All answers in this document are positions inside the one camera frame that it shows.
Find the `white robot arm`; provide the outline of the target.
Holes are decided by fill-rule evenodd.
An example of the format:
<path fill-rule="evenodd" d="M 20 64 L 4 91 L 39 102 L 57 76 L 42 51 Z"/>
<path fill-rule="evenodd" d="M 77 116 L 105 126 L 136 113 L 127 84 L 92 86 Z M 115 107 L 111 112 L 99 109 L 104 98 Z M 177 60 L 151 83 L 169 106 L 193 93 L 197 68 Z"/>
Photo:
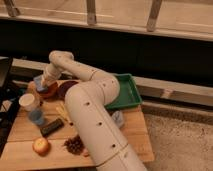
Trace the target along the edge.
<path fill-rule="evenodd" d="M 65 95 L 65 107 L 98 171 L 147 171 L 105 106 L 119 95 L 116 77 L 77 62 L 71 52 L 54 50 L 41 84 L 50 86 L 68 71 L 81 80 Z"/>

